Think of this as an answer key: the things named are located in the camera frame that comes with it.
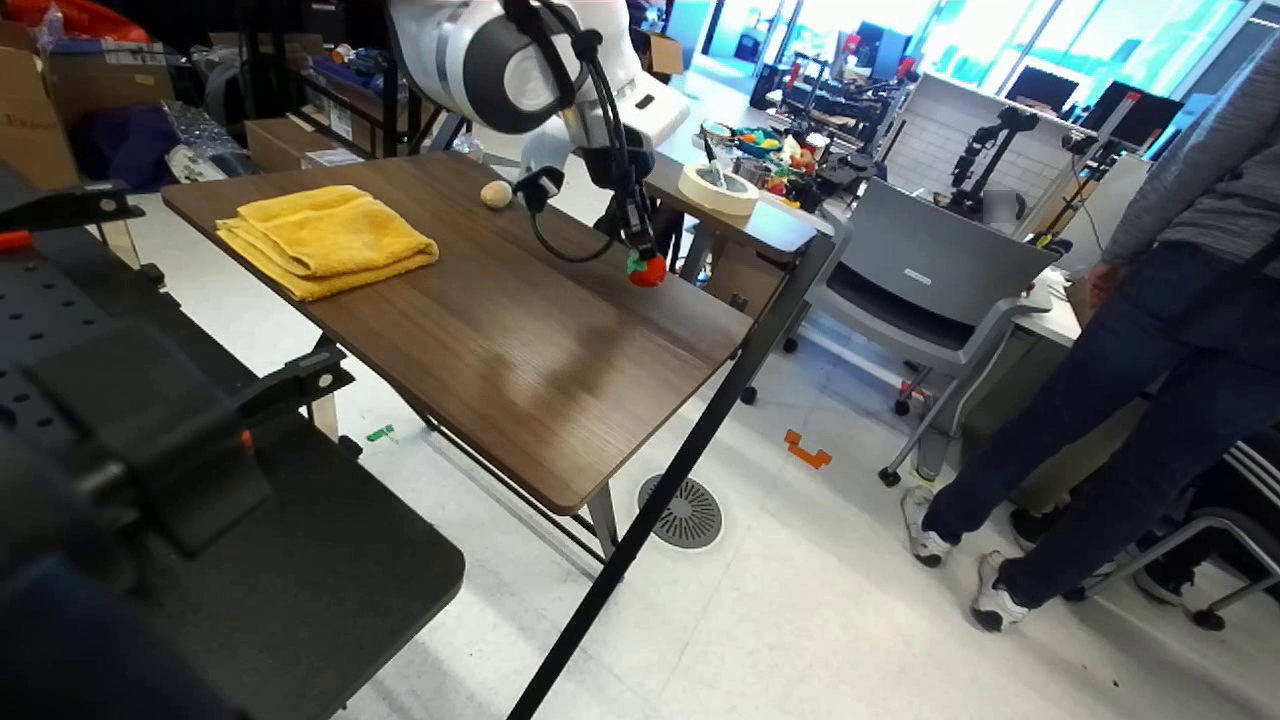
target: white sneaker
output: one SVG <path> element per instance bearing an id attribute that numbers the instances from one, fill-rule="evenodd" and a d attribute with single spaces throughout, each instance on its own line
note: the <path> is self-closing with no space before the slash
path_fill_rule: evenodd
<path id="1" fill-rule="evenodd" d="M 1030 609 L 1019 609 L 1019 605 L 996 585 L 996 578 L 1002 578 L 1002 564 L 1005 564 L 1002 552 L 988 552 L 988 557 L 975 564 L 971 618 L 975 618 L 984 633 L 1009 633 L 1016 618 L 1030 617 Z"/>
<path id="2" fill-rule="evenodd" d="M 902 497 L 914 557 L 924 567 L 939 567 L 945 557 L 953 552 L 953 542 L 924 529 L 928 503 L 931 503 L 931 490 L 924 482 L 906 488 L 906 497 Z"/>

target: metal pole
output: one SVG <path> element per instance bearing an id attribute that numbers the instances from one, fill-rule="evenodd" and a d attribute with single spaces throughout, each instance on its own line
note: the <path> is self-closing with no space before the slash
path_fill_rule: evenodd
<path id="1" fill-rule="evenodd" d="M 654 497 L 645 500 L 639 515 L 634 521 L 627 535 L 618 542 L 618 552 L 609 557 L 609 564 L 599 567 L 596 585 L 590 586 L 590 594 L 577 605 L 571 618 L 564 622 L 561 639 L 551 645 L 551 652 L 544 656 L 544 662 L 536 669 L 536 677 L 530 680 L 526 695 L 511 709 L 511 720 L 530 720 L 536 714 L 536 709 L 544 702 L 544 695 L 551 693 L 551 682 L 561 680 L 564 662 L 571 661 L 571 652 L 586 645 L 586 635 L 593 633 L 596 617 L 603 612 L 609 594 L 618 590 L 618 585 L 627 574 L 627 567 L 637 564 L 639 549 L 648 542 L 654 529 L 662 524 L 662 515 L 668 512 L 668 503 L 678 500 L 680 482 L 688 479 L 688 470 L 697 467 L 697 459 L 706 454 L 706 446 L 715 441 L 724 416 L 733 413 L 733 405 L 746 394 L 746 386 L 752 382 L 752 374 L 762 372 L 762 364 L 768 361 L 768 351 L 775 346 L 775 338 L 794 328 L 794 321 L 806 308 L 806 291 L 810 282 L 822 274 L 822 266 L 834 256 L 834 238 L 818 235 L 806 244 L 799 264 L 794 270 L 794 280 L 783 282 L 782 301 L 774 302 L 774 312 L 765 321 L 752 325 L 739 361 L 728 366 L 724 382 L 715 386 L 715 394 L 707 401 L 706 416 L 691 423 L 691 432 L 683 434 L 680 451 L 672 454 L 668 470 L 662 475 L 662 482 L 654 488 Z"/>

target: orange object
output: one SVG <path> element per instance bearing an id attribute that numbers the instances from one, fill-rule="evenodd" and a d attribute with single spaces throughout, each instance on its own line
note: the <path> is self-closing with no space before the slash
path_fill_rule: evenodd
<path id="1" fill-rule="evenodd" d="M 0 233 L 0 253 L 29 253 L 34 244 L 34 233 Z"/>
<path id="2" fill-rule="evenodd" d="M 241 442 L 244 454 L 252 454 L 252 451 L 255 451 L 252 429 L 244 429 L 244 432 L 238 434 L 238 442 Z"/>
<path id="3" fill-rule="evenodd" d="M 668 261 L 664 256 L 634 261 L 627 280 L 639 288 L 662 288 L 668 280 Z"/>
<path id="4" fill-rule="evenodd" d="M 790 442 L 790 451 L 799 454 L 799 462 L 810 462 L 810 467 L 830 467 L 830 462 L 834 462 L 834 451 L 823 451 L 823 446 L 811 446 L 811 451 L 810 451 L 810 446 L 799 442 L 799 432 L 790 432 L 783 442 Z"/>

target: cable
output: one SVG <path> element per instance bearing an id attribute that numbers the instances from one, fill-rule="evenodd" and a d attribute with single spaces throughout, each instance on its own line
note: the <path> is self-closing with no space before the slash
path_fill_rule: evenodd
<path id="1" fill-rule="evenodd" d="M 569 34 L 571 34 L 571 46 L 579 57 L 579 69 L 586 75 L 577 81 L 577 89 L 590 81 L 596 89 L 596 105 L 599 105 L 599 120 L 603 120 L 603 145 L 609 145 L 609 176 L 613 176 L 613 193 L 622 193 L 622 203 L 624 203 L 624 235 L 634 238 L 634 233 L 645 235 L 645 248 L 654 244 L 654 223 L 648 223 L 648 210 L 645 210 L 645 189 L 637 182 L 637 170 L 634 170 L 634 145 L 627 145 L 627 130 L 624 130 L 624 120 L 622 120 L 622 106 L 618 106 L 618 96 L 609 89 L 609 75 L 603 75 L 603 62 L 599 62 L 599 30 L 596 30 L 596 45 L 586 27 L 577 27 L 577 20 L 561 8 L 561 5 L 540 5 Z M 564 264 L 590 264 L 590 261 L 599 261 L 618 235 L 609 235 L 596 253 L 586 253 L 586 256 L 571 256 L 571 253 L 561 253 L 536 223 L 536 210 L 530 210 L 530 229 L 534 235 Z"/>
<path id="2" fill-rule="evenodd" d="M 551 253 L 561 264 L 593 264 L 593 261 L 599 261 L 603 253 L 613 253 L 613 244 L 618 244 L 613 235 L 603 235 L 599 248 L 593 248 L 593 253 L 586 253 L 586 256 L 571 256 L 571 253 L 556 248 L 556 244 L 544 235 L 544 229 L 536 223 L 536 210 L 530 210 L 530 229 L 534 229 L 536 244 L 540 244 L 544 253 Z"/>

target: box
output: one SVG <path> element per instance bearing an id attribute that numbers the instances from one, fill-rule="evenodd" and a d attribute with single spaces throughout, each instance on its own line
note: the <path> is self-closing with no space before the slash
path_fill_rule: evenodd
<path id="1" fill-rule="evenodd" d="M 0 163 L 18 168 L 35 193 L 76 189 L 70 130 L 45 91 L 35 57 L 0 45 L 0 89 Z"/>
<path id="2" fill-rule="evenodd" d="M 683 46 L 672 34 L 648 34 L 648 71 L 654 75 L 680 75 Z"/>
<path id="3" fill-rule="evenodd" d="M 87 57 L 45 57 L 49 101 L 63 127 L 92 113 L 156 106 L 173 101 L 173 57 L 162 46 L 111 46 Z"/>

